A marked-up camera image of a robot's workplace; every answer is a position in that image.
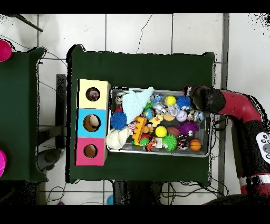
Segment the yellow box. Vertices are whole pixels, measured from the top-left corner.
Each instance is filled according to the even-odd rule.
[[[79,107],[86,109],[107,109],[110,88],[111,85],[107,81],[78,79]]]

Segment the orange basketball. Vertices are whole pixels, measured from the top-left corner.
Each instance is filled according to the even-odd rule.
[[[197,140],[197,139],[192,139],[189,142],[189,147],[193,151],[198,151],[201,148],[201,142],[199,140]]]

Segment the green table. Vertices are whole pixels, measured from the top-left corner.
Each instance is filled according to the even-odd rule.
[[[104,166],[74,166],[76,81],[105,80],[112,87],[153,86],[155,89],[178,91],[184,85],[212,86],[213,53],[154,55],[85,52],[80,45],[74,45],[67,54],[67,61],[67,98],[71,96],[71,102],[67,100],[67,124],[71,124],[70,128],[67,127],[67,181],[200,181],[207,185],[209,156],[200,158],[109,152]]]
[[[46,181],[35,165],[36,66],[43,54],[44,48],[13,52],[0,63],[0,149],[7,156],[0,180]]]

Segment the blue spiky ball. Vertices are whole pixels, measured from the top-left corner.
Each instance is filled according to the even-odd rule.
[[[116,112],[111,116],[111,126],[121,130],[127,125],[127,116],[123,112]]]
[[[182,109],[182,107],[187,107],[186,109],[190,109],[189,97],[185,97],[185,96],[178,97],[176,104],[178,105],[180,109]]]

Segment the metal tray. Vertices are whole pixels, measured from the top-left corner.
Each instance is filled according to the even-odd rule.
[[[115,95],[118,92],[126,91],[126,90],[133,90],[134,92],[141,92],[144,91],[144,89],[138,89],[138,88],[127,88],[127,87],[113,87],[110,90],[110,108],[109,108],[109,119],[108,119],[108,132],[112,129],[110,125],[111,121],[111,115],[112,111],[115,111],[116,109],[116,103],[115,103]],[[183,96],[184,93],[181,91],[168,91],[168,90],[154,90],[154,94],[160,94],[160,95],[172,95],[175,97]],[[181,122],[174,119],[171,122],[168,122],[166,120],[163,120],[160,125],[164,127],[169,126],[177,126],[181,124]],[[198,151],[192,151],[190,148],[188,149],[175,149],[172,152],[167,152],[165,148],[154,148],[152,152],[147,152],[143,146],[139,145],[133,145],[131,141],[133,140],[130,136],[127,139],[127,142],[121,148],[120,150],[114,150],[107,146],[107,149],[111,152],[124,152],[124,153],[142,153],[142,154],[153,154],[153,155],[171,155],[171,156],[192,156],[192,157],[206,157],[210,153],[210,114],[204,113],[204,120],[199,124],[200,130],[195,133],[194,137],[189,137],[188,141],[192,140],[193,138],[196,138],[200,140],[202,146],[201,149]]]

